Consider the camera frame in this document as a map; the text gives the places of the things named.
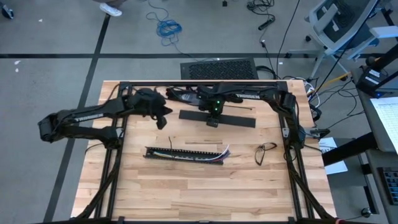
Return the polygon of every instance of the paper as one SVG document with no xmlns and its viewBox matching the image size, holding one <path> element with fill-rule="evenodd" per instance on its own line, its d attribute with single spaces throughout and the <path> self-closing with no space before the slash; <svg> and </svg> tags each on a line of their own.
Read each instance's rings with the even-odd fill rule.
<svg viewBox="0 0 398 224">
<path fill-rule="evenodd" d="M 321 149 L 323 154 L 337 148 L 337 145 L 333 138 L 323 138 L 319 141 L 319 148 Z M 344 161 L 336 162 L 335 164 L 325 166 L 325 170 L 327 175 L 348 171 Z"/>
<path fill-rule="evenodd" d="M 371 101 L 398 153 L 398 97 L 371 99 Z"/>
</svg>

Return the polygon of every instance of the wooden table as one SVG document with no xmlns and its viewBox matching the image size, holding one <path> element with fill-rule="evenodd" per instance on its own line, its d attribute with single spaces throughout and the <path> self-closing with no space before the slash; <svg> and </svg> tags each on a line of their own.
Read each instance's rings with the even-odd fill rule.
<svg viewBox="0 0 398 224">
<path fill-rule="evenodd" d="M 118 83 L 103 83 L 99 103 L 104 103 Z M 312 127 L 303 82 L 289 80 L 287 84 L 289 91 L 297 97 L 300 124 L 305 128 Z M 278 114 L 267 103 L 245 100 L 238 106 L 252 110 L 224 108 L 223 114 L 256 118 L 256 128 L 225 124 L 212 128 L 204 122 L 178 118 L 182 109 L 197 111 L 194 106 L 175 101 L 167 101 L 166 106 L 174 112 L 166 116 L 168 124 L 163 130 L 158 130 L 155 121 L 149 117 L 129 118 L 114 219 L 125 216 L 126 220 L 287 221 L 287 217 L 295 216 Z M 102 118 L 97 119 L 93 127 L 110 125 L 110 119 Z M 224 160 L 223 166 L 143 158 L 145 146 L 170 147 L 169 137 L 174 149 L 222 152 L 229 144 L 231 155 Z M 265 142 L 274 142 L 278 147 L 266 151 L 262 166 L 258 166 L 254 162 L 254 153 Z M 90 141 L 88 147 L 98 143 Z M 307 139 L 306 144 L 318 147 L 313 139 Z M 335 216 L 320 152 L 304 148 L 302 155 L 310 190 Z M 102 146 L 87 152 L 72 216 L 82 212 L 98 190 L 104 157 Z M 306 217 L 301 191 L 299 194 L 303 216 Z M 103 214 L 108 195 L 105 195 Z"/>
</svg>

